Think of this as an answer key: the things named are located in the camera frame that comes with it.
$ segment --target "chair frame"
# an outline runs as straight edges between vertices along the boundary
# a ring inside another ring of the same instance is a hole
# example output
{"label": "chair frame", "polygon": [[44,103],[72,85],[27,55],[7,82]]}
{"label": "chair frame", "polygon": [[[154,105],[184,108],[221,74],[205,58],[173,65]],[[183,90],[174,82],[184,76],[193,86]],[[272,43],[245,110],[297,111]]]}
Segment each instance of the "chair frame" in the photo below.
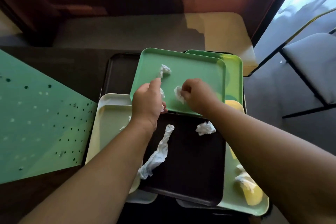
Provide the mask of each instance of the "chair frame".
{"label": "chair frame", "polygon": [[[273,52],[271,52],[271,54],[269,54],[263,61],[260,62],[260,64],[247,76],[251,76],[255,71],[257,71],[259,68],[261,68],[267,61],[269,61],[275,54],[277,54],[278,52],[283,56],[283,58],[286,60],[286,63],[288,63],[293,70],[298,74],[298,76],[303,80],[303,82],[307,85],[307,87],[313,92],[313,94],[315,95],[315,97],[322,103],[322,107],[317,107],[317,108],[313,108],[310,110],[306,110],[306,111],[301,111],[301,112],[296,112],[296,113],[292,113],[289,115],[285,115],[282,118],[292,118],[292,117],[297,117],[297,116],[302,116],[302,115],[306,115],[306,114],[311,114],[311,113],[315,113],[315,112],[320,112],[320,111],[325,111],[325,110],[329,110],[332,109],[334,107],[336,107],[336,103],[335,104],[328,104],[324,98],[317,92],[317,90],[313,87],[313,85],[307,80],[307,78],[304,76],[304,74],[296,67],[296,65],[292,62],[292,60],[283,52],[283,48],[291,41],[293,40],[297,35],[299,35],[308,25],[310,25],[312,22],[314,22],[315,20],[317,20],[318,18],[332,13],[336,11],[336,8],[331,9],[325,13],[322,13],[318,16],[316,16],[315,18],[311,19],[309,22],[307,22],[302,28],[300,28],[298,31],[296,31],[290,38],[288,38],[284,43],[282,43],[279,47],[277,47]],[[336,32],[336,28],[334,28],[332,31],[328,32],[329,34],[333,34]]]}

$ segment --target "white tissue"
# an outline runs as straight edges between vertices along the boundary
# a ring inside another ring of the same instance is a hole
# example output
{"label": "white tissue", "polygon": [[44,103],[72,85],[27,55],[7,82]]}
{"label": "white tissue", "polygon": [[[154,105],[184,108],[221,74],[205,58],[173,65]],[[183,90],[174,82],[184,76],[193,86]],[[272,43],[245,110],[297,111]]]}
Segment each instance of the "white tissue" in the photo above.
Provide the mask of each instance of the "white tissue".
{"label": "white tissue", "polygon": [[247,188],[250,192],[254,192],[254,188],[257,186],[251,176],[245,171],[243,166],[239,164],[237,168],[241,171],[241,174],[236,177],[236,181],[240,182],[240,186]]}
{"label": "white tissue", "polygon": [[[132,116],[131,116],[131,115],[130,115],[130,116],[128,116],[128,122],[130,122],[130,121],[131,121],[131,118],[132,118]],[[119,129],[119,132],[123,131],[123,130],[124,130],[124,128],[125,128],[126,126],[123,126],[123,127],[121,127],[121,129]]]}
{"label": "white tissue", "polygon": [[175,89],[174,89],[174,93],[175,93],[175,96],[177,98],[178,101],[180,101],[182,104],[184,104],[186,101],[184,100],[184,98],[181,96],[181,86],[177,86]]}
{"label": "white tissue", "polygon": [[196,132],[198,132],[199,136],[203,136],[204,134],[212,134],[216,132],[215,127],[212,125],[210,121],[204,122],[202,124],[197,125]]}
{"label": "white tissue", "polygon": [[167,67],[164,64],[161,64],[161,68],[160,68],[160,76],[161,76],[161,78],[163,77],[163,74],[170,74],[170,73],[171,73],[170,68]]}
{"label": "white tissue", "polygon": [[161,98],[165,98],[165,93],[163,92],[163,89],[160,88],[160,94],[161,94]]}
{"label": "white tissue", "polygon": [[166,126],[166,132],[163,136],[163,139],[159,142],[157,150],[153,152],[147,162],[138,170],[140,179],[145,180],[148,176],[152,176],[152,170],[165,161],[168,155],[168,140],[174,128],[174,125]]}

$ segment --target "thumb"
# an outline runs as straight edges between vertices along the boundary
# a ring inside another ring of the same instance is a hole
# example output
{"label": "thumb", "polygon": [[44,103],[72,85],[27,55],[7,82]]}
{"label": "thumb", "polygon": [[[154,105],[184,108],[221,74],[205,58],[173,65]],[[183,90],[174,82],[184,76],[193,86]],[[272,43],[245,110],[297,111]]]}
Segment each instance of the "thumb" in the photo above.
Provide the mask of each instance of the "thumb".
{"label": "thumb", "polygon": [[188,92],[188,91],[185,91],[185,90],[182,90],[181,91],[181,96],[186,100],[188,101],[191,97],[191,94]]}

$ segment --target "green perforated panel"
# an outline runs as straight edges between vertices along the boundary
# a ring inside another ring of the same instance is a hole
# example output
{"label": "green perforated panel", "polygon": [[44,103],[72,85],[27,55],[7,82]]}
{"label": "green perforated panel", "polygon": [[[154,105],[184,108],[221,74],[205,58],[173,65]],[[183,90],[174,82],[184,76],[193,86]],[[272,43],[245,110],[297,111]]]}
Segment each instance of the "green perforated panel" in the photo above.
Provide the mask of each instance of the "green perforated panel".
{"label": "green perforated panel", "polygon": [[80,165],[96,109],[0,51],[0,183]]}

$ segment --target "person's right arm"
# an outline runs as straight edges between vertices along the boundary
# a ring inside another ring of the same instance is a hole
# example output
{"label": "person's right arm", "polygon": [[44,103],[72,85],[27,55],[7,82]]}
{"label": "person's right arm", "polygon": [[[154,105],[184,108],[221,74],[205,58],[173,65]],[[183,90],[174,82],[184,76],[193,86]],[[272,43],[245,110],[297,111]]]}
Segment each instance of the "person's right arm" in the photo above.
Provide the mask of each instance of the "person's right arm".
{"label": "person's right arm", "polygon": [[186,80],[181,94],[290,223],[336,223],[336,156],[222,103],[200,79]]}

